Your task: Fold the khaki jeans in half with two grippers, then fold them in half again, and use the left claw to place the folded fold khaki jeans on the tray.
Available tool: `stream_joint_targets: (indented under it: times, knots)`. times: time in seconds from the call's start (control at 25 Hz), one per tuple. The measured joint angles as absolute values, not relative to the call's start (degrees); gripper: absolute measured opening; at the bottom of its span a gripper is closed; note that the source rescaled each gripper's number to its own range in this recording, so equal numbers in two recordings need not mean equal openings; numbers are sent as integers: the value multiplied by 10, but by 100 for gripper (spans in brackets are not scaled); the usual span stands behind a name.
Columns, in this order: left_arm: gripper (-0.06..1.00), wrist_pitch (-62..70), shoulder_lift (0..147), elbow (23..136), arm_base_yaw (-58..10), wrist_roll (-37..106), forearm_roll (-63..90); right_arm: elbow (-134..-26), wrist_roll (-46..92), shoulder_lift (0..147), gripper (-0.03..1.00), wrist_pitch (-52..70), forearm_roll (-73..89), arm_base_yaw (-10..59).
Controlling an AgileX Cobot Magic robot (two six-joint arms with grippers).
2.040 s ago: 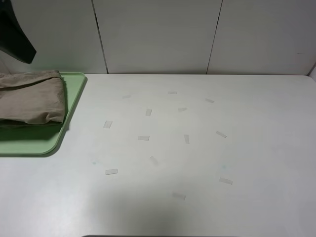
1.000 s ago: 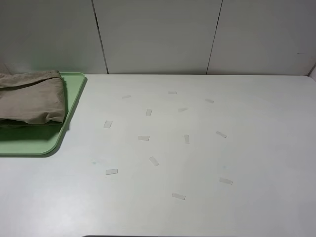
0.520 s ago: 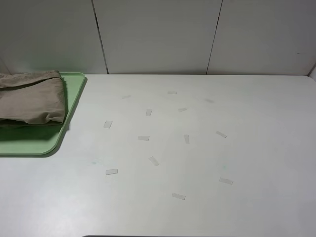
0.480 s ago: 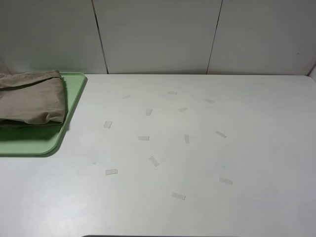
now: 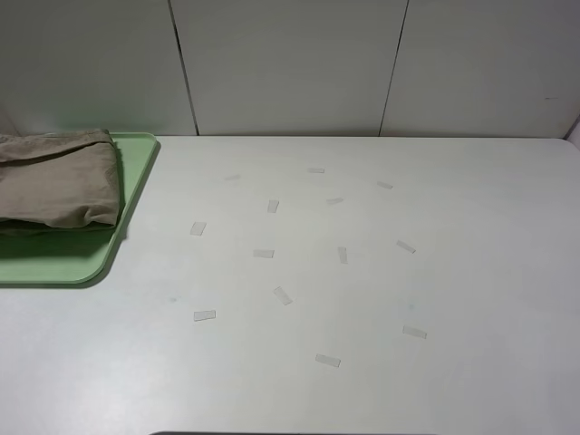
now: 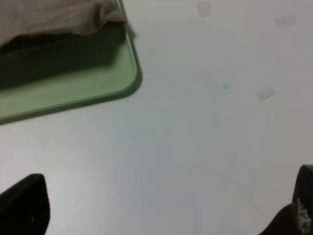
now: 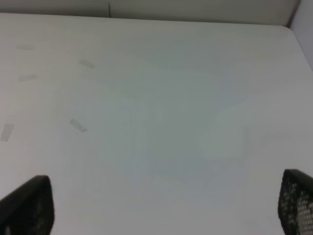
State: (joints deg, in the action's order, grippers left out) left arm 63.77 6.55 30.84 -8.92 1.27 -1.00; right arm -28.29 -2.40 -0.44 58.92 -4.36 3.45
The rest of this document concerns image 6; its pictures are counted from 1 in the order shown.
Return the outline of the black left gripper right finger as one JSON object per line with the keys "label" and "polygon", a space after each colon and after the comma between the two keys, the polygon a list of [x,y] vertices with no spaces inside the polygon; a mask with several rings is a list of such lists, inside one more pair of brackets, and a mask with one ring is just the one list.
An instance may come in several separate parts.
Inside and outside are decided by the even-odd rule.
{"label": "black left gripper right finger", "polygon": [[311,235],[313,233],[313,166],[302,165],[292,202],[283,207],[261,235]]}

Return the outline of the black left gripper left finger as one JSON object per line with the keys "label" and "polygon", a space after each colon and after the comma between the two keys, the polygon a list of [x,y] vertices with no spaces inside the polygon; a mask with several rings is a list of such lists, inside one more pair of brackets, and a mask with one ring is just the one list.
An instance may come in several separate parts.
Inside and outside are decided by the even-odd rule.
{"label": "black left gripper left finger", "polygon": [[45,177],[30,174],[0,194],[2,235],[44,235],[50,221]]}

